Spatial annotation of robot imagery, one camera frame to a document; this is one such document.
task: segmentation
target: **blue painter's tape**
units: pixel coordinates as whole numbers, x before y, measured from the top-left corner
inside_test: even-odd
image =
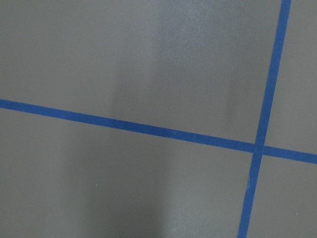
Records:
[[[254,144],[0,99],[0,108],[253,153]]]
[[[311,164],[317,164],[317,155],[304,153],[294,150],[286,150],[276,147],[265,146],[263,150],[264,155],[275,156],[283,159],[296,160]]]
[[[251,161],[249,182],[244,198],[240,226],[238,231],[238,238],[246,238],[248,235],[249,223],[251,218],[252,206],[258,182],[262,153],[264,149],[265,138],[267,134],[267,127],[269,116],[271,113],[275,86],[278,76],[279,65],[282,56],[283,44],[285,39],[287,21],[289,16],[291,0],[282,0],[281,9],[277,24],[271,63],[267,76],[267,83],[264,93],[262,110],[260,115],[258,133],[256,137],[255,149]]]

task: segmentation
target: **blue tape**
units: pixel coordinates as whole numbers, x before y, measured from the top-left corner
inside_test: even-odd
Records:
[[[253,153],[254,144],[0,99],[0,108]]]
[[[276,147],[265,146],[263,150],[264,155],[279,157],[283,159],[296,160],[311,164],[317,164],[317,155],[298,152],[294,150],[286,150]]]
[[[275,35],[275,41],[273,46],[273,52],[271,57],[271,63],[267,76],[267,83],[264,93],[263,105],[261,110],[261,116],[259,121],[258,133],[256,137],[255,149],[252,156],[249,182],[244,198],[240,226],[238,231],[238,238],[246,238],[249,229],[249,223],[251,218],[252,206],[254,196],[256,192],[262,153],[264,150],[264,143],[267,133],[267,127],[269,122],[269,116],[271,113],[273,97],[275,92],[275,86],[278,76],[279,65],[282,56],[283,44],[285,39],[287,21],[291,6],[291,0],[282,0],[281,9],[277,24],[277,30]]]

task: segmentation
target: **gray floor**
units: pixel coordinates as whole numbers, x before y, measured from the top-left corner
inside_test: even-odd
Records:
[[[0,98],[255,142],[280,1],[2,1]],[[266,145],[317,153],[317,4]],[[236,238],[251,153],[0,109],[0,237]],[[316,238],[317,165],[264,156],[249,238]]]

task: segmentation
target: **gray surface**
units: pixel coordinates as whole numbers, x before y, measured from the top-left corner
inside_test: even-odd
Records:
[[[251,154],[0,109],[1,238],[235,238]]]
[[[279,0],[0,3],[0,97],[254,142]]]
[[[317,165],[264,156],[248,238],[317,237]]]
[[[293,1],[266,144],[317,153],[317,2]]]

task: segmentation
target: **gray tile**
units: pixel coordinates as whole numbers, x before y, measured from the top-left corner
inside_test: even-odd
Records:
[[[0,110],[0,237],[235,238],[251,154]]]
[[[1,98],[254,142],[279,0],[0,4]]]
[[[317,153],[317,2],[293,1],[266,144]]]
[[[248,238],[317,236],[317,165],[264,156]]]

